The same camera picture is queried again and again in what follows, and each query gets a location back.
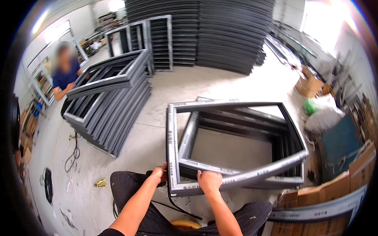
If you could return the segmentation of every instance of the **black pants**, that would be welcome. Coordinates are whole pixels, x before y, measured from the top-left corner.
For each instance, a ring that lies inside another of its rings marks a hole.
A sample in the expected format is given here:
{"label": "black pants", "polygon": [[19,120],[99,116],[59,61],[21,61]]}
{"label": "black pants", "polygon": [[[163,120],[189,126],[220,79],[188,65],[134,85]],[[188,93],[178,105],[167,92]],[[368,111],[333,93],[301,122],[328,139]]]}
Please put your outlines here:
{"label": "black pants", "polygon": [[[110,177],[112,193],[119,212],[126,202],[138,191],[147,178],[144,174],[137,174],[129,171],[117,171]],[[240,210],[234,213],[243,235],[255,235],[259,228],[266,222],[272,211],[269,202],[253,202],[245,204]],[[219,235],[216,224],[197,230],[182,231],[172,225],[157,209],[150,203],[147,213],[139,225],[136,235]]]}

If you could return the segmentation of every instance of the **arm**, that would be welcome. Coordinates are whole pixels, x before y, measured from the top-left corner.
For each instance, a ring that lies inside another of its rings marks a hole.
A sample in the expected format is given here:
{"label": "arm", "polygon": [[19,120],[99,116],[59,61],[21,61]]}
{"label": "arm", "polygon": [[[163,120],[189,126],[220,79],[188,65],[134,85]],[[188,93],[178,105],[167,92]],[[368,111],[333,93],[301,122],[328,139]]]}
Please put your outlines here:
{"label": "arm", "polygon": [[76,74],[77,74],[78,76],[80,76],[82,73],[83,73],[83,72],[81,71],[81,69],[79,69],[79,70],[76,72]]}
{"label": "arm", "polygon": [[160,182],[164,182],[166,179],[164,174],[166,168],[167,163],[165,162],[161,167],[154,169],[140,189],[129,199],[117,219],[109,228],[118,230],[125,236],[134,236],[136,234],[139,224],[150,205],[156,187]]}
{"label": "arm", "polygon": [[222,236],[243,235],[234,215],[220,195],[219,187],[222,184],[222,175],[211,171],[204,171],[203,173],[198,171],[197,178],[214,212],[219,234]]}
{"label": "arm", "polygon": [[55,99],[57,101],[60,101],[64,97],[64,95],[66,95],[66,93],[70,91],[71,89],[73,89],[74,87],[75,87],[74,83],[69,83],[67,87],[61,92],[59,92],[60,87],[55,87],[53,89]]}

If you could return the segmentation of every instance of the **pliers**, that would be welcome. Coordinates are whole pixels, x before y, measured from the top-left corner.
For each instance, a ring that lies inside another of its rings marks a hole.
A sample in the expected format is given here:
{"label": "pliers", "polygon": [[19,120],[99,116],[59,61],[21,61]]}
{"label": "pliers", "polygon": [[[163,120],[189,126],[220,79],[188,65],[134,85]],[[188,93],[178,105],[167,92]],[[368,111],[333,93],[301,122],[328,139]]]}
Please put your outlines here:
{"label": "pliers", "polygon": [[104,182],[106,179],[103,179],[103,180],[100,180],[98,181],[97,183],[95,183],[93,186],[95,187],[106,187],[107,185],[104,184],[104,185],[100,185],[102,182]]}

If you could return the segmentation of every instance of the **man's right hand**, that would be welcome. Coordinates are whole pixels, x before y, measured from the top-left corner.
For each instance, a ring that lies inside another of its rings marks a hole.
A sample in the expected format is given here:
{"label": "man's right hand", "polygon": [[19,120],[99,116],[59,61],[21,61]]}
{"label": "man's right hand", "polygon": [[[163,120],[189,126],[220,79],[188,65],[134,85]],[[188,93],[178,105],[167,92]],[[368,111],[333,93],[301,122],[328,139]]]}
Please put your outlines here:
{"label": "man's right hand", "polygon": [[211,171],[202,173],[198,170],[197,179],[205,195],[219,192],[219,188],[222,185],[222,175]]}
{"label": "man's right hand", "polygon": [[67,84],[67,87],[66,87],[67,91],[70,91],[73,88],[75,88],[75,83],[74,82]]}

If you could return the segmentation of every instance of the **black cable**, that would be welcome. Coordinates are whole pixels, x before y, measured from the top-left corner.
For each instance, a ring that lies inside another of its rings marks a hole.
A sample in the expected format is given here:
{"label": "black cable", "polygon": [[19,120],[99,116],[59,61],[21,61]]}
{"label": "black cable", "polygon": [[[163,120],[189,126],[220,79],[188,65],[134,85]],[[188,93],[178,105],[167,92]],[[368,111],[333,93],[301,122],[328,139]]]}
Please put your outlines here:
{"label": "black cable", "polygon": [[43,170],[43,173],[39,179],[39,183],[41,186],[43,184],[45,185],[45,194],[46,194],[46,199],[50,203],[50,205],[53,205],[53,180],[51,178],[51,170],[49,168],[45,168]]}
{"label": "black cable", "polygon": [[[147,176],[147,177],[149,177],[151,174],[152,174],[152,170],[149,170],[149,171],[146,172],[146,176]],[[158,187],[163,187],[163,186],[165,186],[165,184],[166,184],[166,182],[164,181],[164,182],[158,184]],[[168,193],[168,198],[169,198],[169,201],[172,203],[172,205],[174,205],[177,209],[175,209],[175,208],[173,208],[173,207],[170,207],[170,206],[167,206],[167,205],[165,205],[165,204],[163,204],[163,203],[160,203],[160,202],[156,202],[156,203],[159,203],[159,204],[164,205],[164,206],[166,206],[166,207],[172,208],[173,210],[179,211],[179,212],[181,212],[181,213],[184,213],[184,214],[190,215],[190,216],[192,216],[192,217],[194,217],[194,218],[196,218],[196,219],[202,220],[201,217],[199,217],[199,216],[195,216],[195,215],[193,215],[193,214],[190,214],[189,212],[186,212],[186,211],[184,211],[183,209],[181,209],[180,207],[176,206],[176,205],[173,203],[172,199],[170,198],[170,194],[169,194],[169,193]]]}
{"label": "black cable", "polygon": [[183,209],[181,209],[180,207],[176,206],[176,204],[173,203],[173,201],[172,201],[172,199],[171,199],[169,193],[168,193],[168,199],[169,199],[169,201],[172,203],[172,205],[174,205],[177,209],[179,209],[180,212],[182,212],[182,213],[184,213],[184,214],[187,214],[187,215],[190,215],[190,216],[192,216],[192,217],[194,217],[194,218],[196,218],[196,219],[199,219],[200,221],[202,220],[201,217],[196,216],[196,215],[193,215],[193,214],[190,214],[189,212],[186,212],[186,211],[184,211]]}
{"label": "black cable", "polygon": [[118,213],[116,211],[116,202],[114,201],[114,199],[113,199],[113,215],[114,215],[114,218],[117,219]]}
{"label": "black cable", "polygon": [[[71,170],[73,164],[75,163],[76,159],[79,158],[79,156],[80,156],[80,149],[79,149],[78,146],[77,146],[77,132],[75,132],[75,149],[73,150],[72,155],[70,155],[70,157],[67,158],[66,163],[64,164],[64,170],[66,171],[66,173],[68,173],[68,172]],[[70,160],[72,157],[73,157],[73,161],[71,162],[71,166],[70,166],[70,168],[67,170],[67,162],[68,162],[68,160]]]}

